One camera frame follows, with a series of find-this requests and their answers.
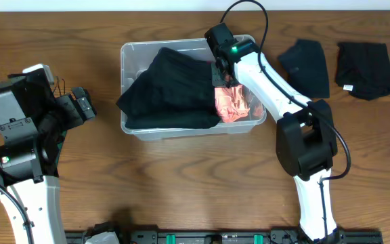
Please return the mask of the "pink printed t-shirt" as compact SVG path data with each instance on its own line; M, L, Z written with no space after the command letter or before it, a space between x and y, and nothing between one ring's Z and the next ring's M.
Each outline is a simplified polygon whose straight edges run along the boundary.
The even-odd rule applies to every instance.
M215 107L224 123L233 123L247 117L250 112L256 117L263 114L261 103L258 102L255 107L250 108L245 98L243 85L215 88Z

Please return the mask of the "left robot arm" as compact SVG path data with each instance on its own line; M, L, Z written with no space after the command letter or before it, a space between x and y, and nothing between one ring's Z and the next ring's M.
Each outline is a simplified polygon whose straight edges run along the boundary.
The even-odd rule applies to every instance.
M69 129L96 116L89 93L55 97L46 79L0 82L0 200L17 243L65 243L58 161Z

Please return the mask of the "small black garment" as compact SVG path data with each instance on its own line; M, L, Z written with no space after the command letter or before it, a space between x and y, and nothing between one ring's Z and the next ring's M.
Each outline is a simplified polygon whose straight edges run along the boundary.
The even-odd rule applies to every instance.
M308 98L329 98L330 86L324 51L320 42L298 39L278 56L288 74L288 83Z

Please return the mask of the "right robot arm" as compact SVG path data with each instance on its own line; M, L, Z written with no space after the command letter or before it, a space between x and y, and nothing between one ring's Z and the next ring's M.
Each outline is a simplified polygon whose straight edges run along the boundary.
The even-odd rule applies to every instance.
M276 122L276 155L293 177L299 198L301 242L334 243L337 224L332 216L327 178L337 154L329 128L332 113L320 100L312 102L292 88L268 63L252 39L237 40L224 23L204 35L215 58L215 87L244 87Z

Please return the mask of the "dark green garment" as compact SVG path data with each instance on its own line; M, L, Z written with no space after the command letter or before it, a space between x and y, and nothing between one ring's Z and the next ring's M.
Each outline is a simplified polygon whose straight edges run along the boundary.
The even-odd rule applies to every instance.
M64 141L66 139L66 134L67 134L67 131L63 131L58 137L58 141L57 141L58 153L57 153L57 157L56 157L56 166L58 166L58 163L60 160L60 154L62 152L62 147L63 147Z

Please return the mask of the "black garment with tag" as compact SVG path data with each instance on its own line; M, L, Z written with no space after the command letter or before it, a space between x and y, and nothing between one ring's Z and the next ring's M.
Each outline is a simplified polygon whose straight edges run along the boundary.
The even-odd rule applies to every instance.
M384 43L339 42L335 83L355 98L390 95L390 59Z

